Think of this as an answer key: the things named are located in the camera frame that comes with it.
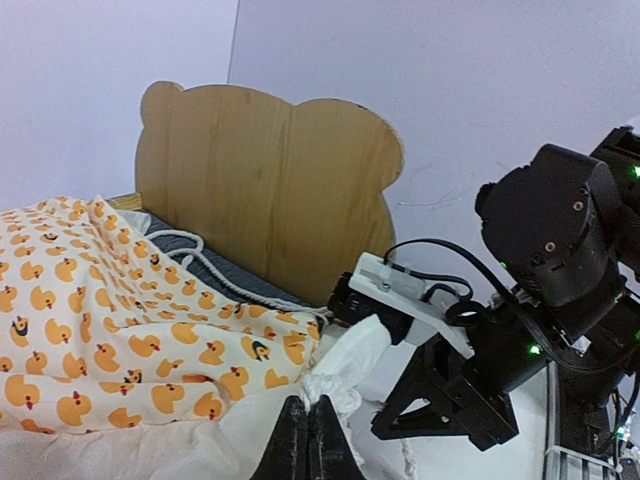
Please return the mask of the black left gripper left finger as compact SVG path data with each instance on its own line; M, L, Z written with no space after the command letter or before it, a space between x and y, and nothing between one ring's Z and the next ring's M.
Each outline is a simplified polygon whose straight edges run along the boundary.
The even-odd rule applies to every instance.
M304 402L298 396L288 396L254 472L254 480L304 480L307 441L308 418Z

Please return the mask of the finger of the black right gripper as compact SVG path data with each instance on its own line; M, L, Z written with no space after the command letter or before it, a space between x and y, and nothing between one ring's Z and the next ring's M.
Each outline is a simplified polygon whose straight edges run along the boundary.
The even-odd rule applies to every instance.
M473 438L458 419L462 410L449 391L468 370L468 360L449 344L423 344L374 416L372 433L381 440L414 437Z

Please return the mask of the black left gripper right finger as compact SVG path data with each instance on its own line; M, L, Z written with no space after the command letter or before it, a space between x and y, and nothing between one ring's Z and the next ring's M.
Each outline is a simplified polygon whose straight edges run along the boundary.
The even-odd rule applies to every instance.
M307 434L307 478L310 480L364 480L327 395L311 407Z

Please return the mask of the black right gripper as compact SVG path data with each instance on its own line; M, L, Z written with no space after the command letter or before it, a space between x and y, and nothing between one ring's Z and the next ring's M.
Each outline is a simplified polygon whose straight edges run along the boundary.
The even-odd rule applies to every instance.
M550 364L586 402L608 403L630 372L630 149L590 155L543 146L476 199L483 240L515 287L494 306L457 304L473 356L449 391L458 419L487 450L516 436L513 390Z

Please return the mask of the wooden pet bed frame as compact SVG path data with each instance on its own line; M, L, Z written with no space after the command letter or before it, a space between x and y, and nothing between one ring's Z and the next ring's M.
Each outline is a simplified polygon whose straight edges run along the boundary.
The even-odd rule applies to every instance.
M384 191L400 176L392 126L352 102L299 105L239 86L158 81L141 100L135 190L142 209L314 306L395 231Z

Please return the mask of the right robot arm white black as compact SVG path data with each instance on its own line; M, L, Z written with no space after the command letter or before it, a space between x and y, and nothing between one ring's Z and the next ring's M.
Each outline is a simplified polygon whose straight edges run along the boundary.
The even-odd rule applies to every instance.
M481 187L484 243L514 278L486 306L462 299L444 321L461 327L464 358L437 335L411 357L374 417L380 439L465 436L487 450L516 436L510 393L550 364L559 373L560 443L612 455L630 415L609 398L639 373L639 304L622 267L639 267L639 139L614 129L590 154L543 146Z

